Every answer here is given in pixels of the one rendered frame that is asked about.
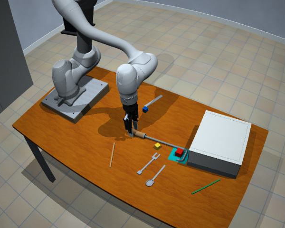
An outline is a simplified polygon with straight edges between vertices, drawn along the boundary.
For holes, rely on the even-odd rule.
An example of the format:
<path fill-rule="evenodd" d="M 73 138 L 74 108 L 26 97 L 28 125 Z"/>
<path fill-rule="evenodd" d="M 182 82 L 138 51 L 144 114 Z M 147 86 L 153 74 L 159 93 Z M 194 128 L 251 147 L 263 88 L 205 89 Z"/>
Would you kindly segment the grey spoon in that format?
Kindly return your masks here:
<path fill-rule="evenodd" d="M 166 165 L 164 165 L 161 169 L 160 169 L 160 171 L 154 176 L 154 178 L 153 179 L 148 179 L 147 181 L 146 181 L 146 186 L 148 186 L 148 187 L 150 187 L 150 186 L 152 186 L 153 184 L 154 184 L 154 179 L 159 175 L 159 173 L 163 170 L 163 168 L 165 167 Z"/>

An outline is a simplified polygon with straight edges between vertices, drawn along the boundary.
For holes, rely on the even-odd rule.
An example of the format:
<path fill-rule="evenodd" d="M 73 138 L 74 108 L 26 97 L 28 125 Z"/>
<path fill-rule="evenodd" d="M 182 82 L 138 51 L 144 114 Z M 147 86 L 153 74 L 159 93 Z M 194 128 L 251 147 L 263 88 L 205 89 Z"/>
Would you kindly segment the red block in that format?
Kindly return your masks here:
<path fill-rule="evenodd" d="M 180 157 L 183 155 L 183 149 L 178 148 L 175 152 L 175 156 Z"/>

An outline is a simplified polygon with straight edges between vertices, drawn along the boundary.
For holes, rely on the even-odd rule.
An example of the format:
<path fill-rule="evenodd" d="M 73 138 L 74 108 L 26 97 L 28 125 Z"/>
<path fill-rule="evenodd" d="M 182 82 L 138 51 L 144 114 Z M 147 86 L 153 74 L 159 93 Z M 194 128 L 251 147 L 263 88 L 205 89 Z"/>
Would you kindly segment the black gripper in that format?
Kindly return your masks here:
<path fill-rule="evenodd" d="M 125 110 L 125 118 L 124 120 L 124 125 L 125 129 L 128 130 L 128 135 L 133 137 L 133 129 L 138 130 L 138 104 L 137 102 L 133 105 L 124 105 L 123 104 L 123 109 Z M 133 129 L 132 129 L 132 124 L 133 124 Z"/>

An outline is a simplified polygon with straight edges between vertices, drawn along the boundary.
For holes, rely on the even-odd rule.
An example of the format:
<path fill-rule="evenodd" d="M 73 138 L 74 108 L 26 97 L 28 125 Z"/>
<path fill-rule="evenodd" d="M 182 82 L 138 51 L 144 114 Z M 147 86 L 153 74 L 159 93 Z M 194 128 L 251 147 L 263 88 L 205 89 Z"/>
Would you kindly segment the teal square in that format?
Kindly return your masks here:
<path fill-rule="evenodd" d="M 186 164 L 186 162 L 187 162 L 187 160 L 188 160 L 189 149 L 187 149 L 187 150 L 188 150 L 188 153 L 187 153 L 187 155 L 186 155 L 186 157 L 185 157 L 185 160 L 182 161 L 182 162 L 181 162 L 181 161 L 177 161 L 176 159 L 182 160 L 183 157 L 184 157 L 184 155 L 185 155 L 185 153 L 186 153 L 186 151 L 183 151 L 183 155 L 182 155 L 181 158 L 180 158 L 180 157 L 175 156 L 176 150 L 177 150 L 177 148 L 175 148 L 175 147 L 172 149 L 172 151 L 171 151 L 171 153 L 170 153 L 168 159 L 169 159 L 169 160 L 172 160 L 172 161 L 175 161 L 175 162 L 179 162 L 179 163 Z"/>

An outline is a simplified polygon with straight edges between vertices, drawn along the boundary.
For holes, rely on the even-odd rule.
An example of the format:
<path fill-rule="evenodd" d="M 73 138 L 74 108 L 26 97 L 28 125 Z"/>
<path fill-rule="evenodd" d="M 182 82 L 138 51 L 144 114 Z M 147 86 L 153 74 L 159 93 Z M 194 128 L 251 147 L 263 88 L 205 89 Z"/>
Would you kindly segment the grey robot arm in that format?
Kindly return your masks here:
<path fill-rule="evenodd" d="M 80 79 L 94 69 L 101 59 L 100 50 L 92 40 L 122 50 L 128 64 L 116 72 L 116 85 L 121 103 L 133 105 L 138 100 L 137 89 L 158 65 L 157 57 L 137 50 L 130 43 L 93 27 L 94 6 L 98 0 L 52 0 L 58 13 L 77 29 L 77 46 L 70 60 L 62 59 L 52 67 L 52 79 L 58 94 L 58 106 L 73 103 L 86 91 L 78 86 Z"/>

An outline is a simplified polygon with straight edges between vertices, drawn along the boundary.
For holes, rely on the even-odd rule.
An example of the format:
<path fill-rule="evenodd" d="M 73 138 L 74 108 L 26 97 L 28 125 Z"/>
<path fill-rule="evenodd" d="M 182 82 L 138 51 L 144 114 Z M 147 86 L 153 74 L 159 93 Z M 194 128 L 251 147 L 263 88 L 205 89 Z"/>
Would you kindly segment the blue cube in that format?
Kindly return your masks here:
<path fill-rule="evenodd" d="M 145 107 L 142 109 L 142 111 L 145 112 L 145 113 L 148 112 L 148 107 L 145 106 Z"/>

